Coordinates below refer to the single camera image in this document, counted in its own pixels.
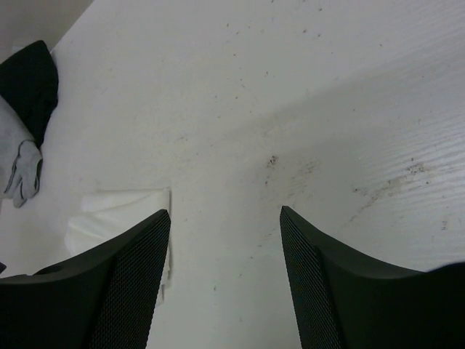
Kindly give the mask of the white tank top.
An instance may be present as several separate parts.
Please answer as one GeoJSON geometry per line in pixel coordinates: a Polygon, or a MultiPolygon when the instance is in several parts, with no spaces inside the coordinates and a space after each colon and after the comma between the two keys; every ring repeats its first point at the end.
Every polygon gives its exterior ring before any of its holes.
{"type": "Polygon", "coordinates": [[[84,196],[80,213],[68,220],[66,249],[75,257],[126,232],[161,209],[171,209],[169,188],[109,190],[84,196]]]}

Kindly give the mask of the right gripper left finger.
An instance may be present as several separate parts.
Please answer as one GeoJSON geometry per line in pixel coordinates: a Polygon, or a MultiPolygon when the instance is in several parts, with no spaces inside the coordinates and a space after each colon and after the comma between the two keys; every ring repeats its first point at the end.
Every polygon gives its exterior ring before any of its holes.
{"type": "Polygon", "coordinates": [[[2,348],[146,348],[169,244],[161,209],[33,275],[1,279],[2,348]]]}

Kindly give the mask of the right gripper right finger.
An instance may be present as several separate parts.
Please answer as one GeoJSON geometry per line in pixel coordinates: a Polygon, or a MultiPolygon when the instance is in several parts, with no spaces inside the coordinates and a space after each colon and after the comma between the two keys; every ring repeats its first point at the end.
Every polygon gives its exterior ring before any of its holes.
{"type": "Polygon", "coordinates": [[[464,264],[422,272],[336,240],[280,211],[288,282],[303,348],[462,348],[464,264]]]}

